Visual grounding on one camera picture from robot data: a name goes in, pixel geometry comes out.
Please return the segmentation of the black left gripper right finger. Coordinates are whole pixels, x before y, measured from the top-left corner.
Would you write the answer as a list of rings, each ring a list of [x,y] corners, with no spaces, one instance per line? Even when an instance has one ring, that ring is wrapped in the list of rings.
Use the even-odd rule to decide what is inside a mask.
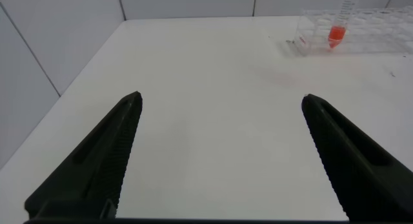
[[[411,222],[412,171],[326,100],[309,94],[301,109],[349,220]]]

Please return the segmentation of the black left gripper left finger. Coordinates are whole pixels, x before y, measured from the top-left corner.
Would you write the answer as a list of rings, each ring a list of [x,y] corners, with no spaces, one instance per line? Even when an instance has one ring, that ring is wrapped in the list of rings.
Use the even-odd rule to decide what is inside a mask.
[[[30,219],[114,219],[143,98],[123,97],[27,198]]]

